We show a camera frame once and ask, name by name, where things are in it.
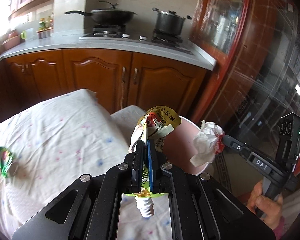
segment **barcode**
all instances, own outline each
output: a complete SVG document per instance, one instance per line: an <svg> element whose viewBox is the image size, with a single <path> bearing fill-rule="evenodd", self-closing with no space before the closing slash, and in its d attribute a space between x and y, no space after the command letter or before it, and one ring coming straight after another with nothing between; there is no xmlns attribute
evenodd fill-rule
<svg viewBox="0 0 300 240"><path fill-rule="evenodd" d="M156 118L154 118L153 121L154 121L155 125L156 125L160 130L164 127L163 123L162 123L162 122L158 122L158 120L157 120Z"/></svg>

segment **pink sleeve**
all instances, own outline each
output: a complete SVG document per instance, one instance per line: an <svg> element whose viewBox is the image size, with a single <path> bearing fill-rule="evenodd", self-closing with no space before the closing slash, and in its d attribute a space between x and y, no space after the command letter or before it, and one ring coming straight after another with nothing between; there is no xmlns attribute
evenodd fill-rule
<svg viewBox="0 0 300 240"><path fill-rule="evenodd" d="M283 225L284 225L284 217L280 217L279 225L273 230L276 240L279 240L283 235Z"/></svg>

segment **white cap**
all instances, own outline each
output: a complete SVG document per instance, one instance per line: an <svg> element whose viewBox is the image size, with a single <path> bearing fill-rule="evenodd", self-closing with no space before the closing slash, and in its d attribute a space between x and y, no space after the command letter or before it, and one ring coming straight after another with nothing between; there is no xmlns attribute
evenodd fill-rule
<svg viewBox="0 0 300 240"><path fill-rule="evenodd" d="M136 196L137 208L140 210L144 218L149 218L154 215L153 201L150 197L138 198Z"/></svg>

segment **human hand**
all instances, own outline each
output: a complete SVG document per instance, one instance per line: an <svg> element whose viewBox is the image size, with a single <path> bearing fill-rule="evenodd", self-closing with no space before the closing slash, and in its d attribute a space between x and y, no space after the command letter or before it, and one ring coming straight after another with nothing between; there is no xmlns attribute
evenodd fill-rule
<svg viewBox="0 0 300 240"><path fill-rule="evenodd" d="M256 214L255 207L262 210L267 215L264 219L262 219L263 222L274 230L280 223L282 204L283 198L281 194L276 202L272 201L270 198L262 196L262 181L259 181L251 192L247 208L249 208L254 214Z"/></svg>

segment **countertop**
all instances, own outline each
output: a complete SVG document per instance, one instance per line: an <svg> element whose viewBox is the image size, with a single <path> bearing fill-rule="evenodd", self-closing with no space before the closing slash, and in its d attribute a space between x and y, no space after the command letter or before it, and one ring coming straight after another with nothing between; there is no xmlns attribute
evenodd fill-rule
<svg viewBox="0 0 300 240"><path fill-rule="evenodd" d="M157 45L149 41L137 41L119 38L98 38L97 40L79 40L82 34L55 36L44 39L33 39L25 41L0 55L0 60L29 52L50 49L70 48L95 48L95 49L117 49L145 54L156 55L175 59L181 62L196 65L207 70L212 70L216 60L204 50L188 41L183 43L192 54L170 49L166 46Z"/></svg>

